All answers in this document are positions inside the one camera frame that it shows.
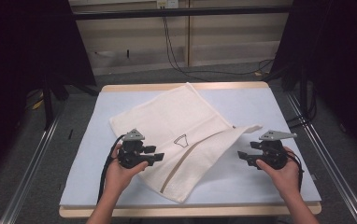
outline table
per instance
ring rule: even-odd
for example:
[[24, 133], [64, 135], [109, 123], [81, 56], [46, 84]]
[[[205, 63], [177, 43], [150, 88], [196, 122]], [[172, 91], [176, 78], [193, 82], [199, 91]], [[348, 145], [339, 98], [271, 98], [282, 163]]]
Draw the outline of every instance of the table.
[[[169, 83], [169, 84], [137, 84], [137, 85], [111, 85], [111, 86], [105, 86], [102, 89], [101, 93], [107, 93], [107, 92], [119, 92], [119, 93], [125, 93], [125, 92], [153, 92], [153, 91], [167, 91], [171, 90], [173, 88], [176, 88], [178, 86], [183, 85], [182, 83]], [[230, 91], [230, 90], [254, 90], [257, 92], [266, 92], [266, 95], [268, 95], [269, 100], [266, 101], [264, 99], [258, 99], [258, 102], [260, 105], [263, 104], [263, 102], [268, 102], [268, 105], [265, 106], [270, 106], [271, 108], [274, 108], [273, 110], [273, 116], [277, 117], [277, 122], [274, 122], [273, 124], [268, 124], [265, 126], [270, 126], [270, 127], [280, 127], [280, 131], [288, 132], [288, 128], [286, 123], [284, 122], [284, 119], [281, 115], [280, 110], [277, 107], [275, 98], [273, 97], [272, 92], [270, 92], [268, 85], [264, 82], [219, 82], [219, 83], [193, 83], [193, 86], [199, 90], [199, 91]], [[97, 109], [100, 107], [96, 103], [96, 108], [93, 112], [93, 117], [97, 113]], [[293, 140], [287, 140], [287, 142], [283, 142], [284, 145], [290, 147], [293, 149], [293, 151], [298, 154], [300, 159], [302, 159], [298, 148], [296, 147], [296, 144]], [[224, 169], [223, 167], [219, 167], [219, 164], [216, 163], [215, 166], [212, 167], [215, 168], [218, 167], [219, 169]], [[247, 167], [247, 164], [243, 161], [243, 167]], [[314, 214], [319, 214], [321, 211], [321, 203], [320, 203], [320, 196], [319, 193], [316, 191], [316, 194], [314, 190], [316, 188], [314, 187], [314, 184], [310, 178], [310, 175], [307, 172], [306, 166], [304, 167], [305, 176], [304, 176], [304, 181], [307, 182], [305, 185], [303, 184], [303, 191], [307, 191], [308, 186], [310, 187], [310, 192], [313, 192], [313, 196], [310, 198], [307, 198], [307, 195], [305, 197], [305, 201], [310, 208], [311, 212]], [[262, 173], [260, 171], [256, 171], [255, 168], [250, 169], [245, 173], [245, 175], [261, 175]], [[231, 202], [211, 202], [211, 203], [205, 203], [205, 201], [202, 201], [201, 196], [198, 197], [198, 194], [196, 196], [190, 196], [188, 199], [188, 203], [185, 204], [175, 204], [175, 203], [169, 203], [164, 200], [158, 201], [160, 199], [157, 199], [159, 195], [156, 194], [152, 195], [152, 192], [150, 189], [147, 191], [145, 189], [145, 192], [147, 192], [147, 195], [150, 195], [150, 197], [154, 197], [156, 203], [151, 203], [147, 204], [147, 200], [142, 199], [136, 199], [136, 202], [138, 204], [135, 204], [132, 202], [132, 200], [129, 200], [129, 195], [134, 189], [134, 185], [139, 184], [138, 180], [132, 181], [131, 185], [128, 187], [128, 189], [122, 194], [121, 198], [122, 200], [118, 202], [116, 209], [114, 210], [112, 216], [114, 217], [223, 217], [223, 216], [228, 216], [228, 217], [238, 217], [238, 216], [278, 216], [278, 215], [288, 215], [289, 211], [287, 207], [284, 205], [282, 201], [277, 200], [276, 193], [271, 193], [271, 197], [268, 199], [265, 199], [266, 201], [271, 201], [269, 203], [260, 203], [257, 202], [257, 199], [251, 199], [248, 202], [235, 202], [235, 200]], [[208, 188], [207, 183], [202, 184], [199, 186], [199, 188], [195, 188], [194, 191], [199, 191], [199, 192], [205, 192], [205, 189], [202, 188]], [[94, 206], [91, 205], [61, 205], [60, 207], [60, 215], [62, 217], [88, 217], [92, 211], [93, 211]]]

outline white fabric bag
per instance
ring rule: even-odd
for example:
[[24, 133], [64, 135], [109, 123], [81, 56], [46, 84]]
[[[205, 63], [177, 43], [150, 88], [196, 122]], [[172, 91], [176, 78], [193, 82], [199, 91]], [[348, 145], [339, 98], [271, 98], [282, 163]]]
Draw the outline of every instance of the white fabric bag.
[[145, 146], [156, 146], [164, 159], [140, 173], [166, 198], [183, 203], [196, 183], [242, 133], [260, 125], [235, 127], [206, 102], [189, 83], [166, 91], [109, 120], [120, 136], [138, 129]]

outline forearm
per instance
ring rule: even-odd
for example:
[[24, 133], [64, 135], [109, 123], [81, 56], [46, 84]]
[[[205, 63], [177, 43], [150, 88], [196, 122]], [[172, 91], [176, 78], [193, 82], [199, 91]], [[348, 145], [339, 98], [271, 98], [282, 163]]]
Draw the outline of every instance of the forearm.
[[319, 221], [315, 218], [312, 212], [305, 204], [301, 194], [298, 192], [290, 194], [282, 194], [284, 202], [289, 208], [290, 214], [293, 218], [293, 223], [302, 224], [317, 224]]
[[96, 208], [92, 212], [92, 215], [86, 222], [87, 224], [103, 224], [111, 222], [112, 211], [114, 210], [115, 204], [118, 201], [120, 195], [113, 193], [105, 193], [101, 197]]

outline gray carpet floor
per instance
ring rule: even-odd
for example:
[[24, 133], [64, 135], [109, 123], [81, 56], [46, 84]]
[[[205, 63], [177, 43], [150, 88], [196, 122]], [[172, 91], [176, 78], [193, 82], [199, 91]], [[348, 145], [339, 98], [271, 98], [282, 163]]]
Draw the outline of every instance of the gray carpet floor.
[[[213, 65], [193, 68], [193, 70], [214, 70], [225, 72], [246, 73], [257, 70], [257, 63]], [[107, 84], [132, 83], [164, 83], [164, 82], [199, 82], [199, 81], [254, 81], [261, 77], [253, 73], [249, 75], [227, 75], [220, 73], [190, 73], [192, 77], [184, 76], [173, 69], [116, 74], [96, 77], [97, 87], [101, 90]], [[269, 82], [269, 86], [278, 101], [286, 119], [295, 117], [286, 92], [280, 87], [280, 80]], [[92, 97], [73, 87], [67, 87], [70, 96], [65, 102], [54, 102], [54, 108], [62, 109], [53, 137], [45, 155], [36, 171], [36, 177], [31, 182], [21, 210], [16, 217], [16, 223], [84, 223], [85, 219], [67, 219], [59, 216], [59, 201], [63, 193], [64, 183], [74, 160], [81, 138], [92, 116], [96, 97]], [[328, 148], [341, 174], [357, 196], [357, 142], [339, 128], [339, 120], [322, 99], [318, 98], [318, 114], [312, 124], [320, 134], [323, 143]], [[0, 160], [0, 218], [21, 182], [27, 165], [42, 137], [45, 125], [43, 106], [33, 110], [27, 109], [21, 125], [17, 130], [15, 141], [4, 158]], [[355, 219], [340, 192], [336, 189], [330, 174], [309, 141], [302, 127], [292, 129], [298, 134], [295, 139], [305, 163], [312, 175], [316, 176], [315, 184], [322, 198], [322, 211], [317, 215], [321, 223], [356, 223]], [[234, 218], [235, 223], [275, 223], [274, 218]], [[197, 223], [224, 223], [224, 218], [197, 219]], [[291, 223], [290, 217], [278, 217], [280, 223]], [[173, 219], [129, 219], [120, 218], [113, 223], [193, 223], [191, 218]]]

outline hand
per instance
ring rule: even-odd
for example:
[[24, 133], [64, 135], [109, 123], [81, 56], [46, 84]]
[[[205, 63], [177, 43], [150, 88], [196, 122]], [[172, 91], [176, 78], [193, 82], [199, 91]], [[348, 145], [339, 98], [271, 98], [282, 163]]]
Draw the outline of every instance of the hand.
[[[288, 147], [284, 147], [284, 149], [289, 154], [293, 153]], [[299, 193], [298, 166], [292, 159], [289, 158], [286, 165], [280, 170], [275, 170], [262, 160], [257, 160], [256, 162], [257, 165], [272, 178], [272, 181], [282, 198], [288, 194], [295, 192]]]
[[[112, 151], [112, 158], [117, 158], [119, 148], [121, 148], [121, 144], [115, 146]], [[145, 170], [148, 165], [146, 161], [143, 161], [132, 169], [126, 169], [120, 165], [118, 159], [113, 160], [107, 169], [104, 193], [121, 194], [128, 187], [132, 177]]]

